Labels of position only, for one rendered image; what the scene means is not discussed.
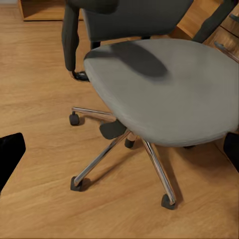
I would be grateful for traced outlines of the swivel chair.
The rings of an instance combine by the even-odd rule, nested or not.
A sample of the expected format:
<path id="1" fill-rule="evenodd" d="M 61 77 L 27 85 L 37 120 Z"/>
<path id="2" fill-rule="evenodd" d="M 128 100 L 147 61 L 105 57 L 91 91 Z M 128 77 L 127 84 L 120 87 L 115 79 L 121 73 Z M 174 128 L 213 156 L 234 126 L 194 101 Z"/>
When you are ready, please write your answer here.
<path id="1" fill-rule="evenodd" d="M 75 112 L 113 120 L 99 129 L 116 138 L 71 179 L 70 190 L 81 191 L 86 175 L 125 137 L 132 148 L 139 136 L 166 190 L 161 206 L 173 210 L 176 197 L 151 144 L 190 149 L 239 129 L 239 64 L 202 44 L 239 0 L 223 0 L 191 40 L 150 37 L 171 33 L 194 0 L 65 1 L 65 66 L 76 81 L 90 82 L 111 111 L 72 107 L 70 125 L 80 123 Z M 84 70 L 75 72 L 80 9 L 91 44 Z M 100 46 L 129 37 L 141 40 Z"/>

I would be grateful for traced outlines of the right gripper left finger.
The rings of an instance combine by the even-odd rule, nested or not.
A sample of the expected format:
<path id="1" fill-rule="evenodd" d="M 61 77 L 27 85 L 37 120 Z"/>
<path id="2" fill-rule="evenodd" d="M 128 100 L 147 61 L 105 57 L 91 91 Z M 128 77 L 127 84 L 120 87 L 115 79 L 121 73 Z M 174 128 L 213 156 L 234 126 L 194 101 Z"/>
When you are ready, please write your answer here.
<path id="1" fill-rule="evenodd" d="M 26 145 L 21 132 L 0 137 L 0 192 L 25 151 Z"/>

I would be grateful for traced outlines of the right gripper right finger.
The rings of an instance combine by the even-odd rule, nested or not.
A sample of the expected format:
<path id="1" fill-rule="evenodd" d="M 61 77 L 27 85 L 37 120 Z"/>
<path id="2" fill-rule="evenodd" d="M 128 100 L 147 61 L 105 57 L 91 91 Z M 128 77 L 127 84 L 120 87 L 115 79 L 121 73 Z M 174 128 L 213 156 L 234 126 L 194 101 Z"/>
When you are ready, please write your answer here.
<path id="1" fill-rule="evenodd" d="M 239 173 L 239 134 L 228 132 L 223 150 Z"/>

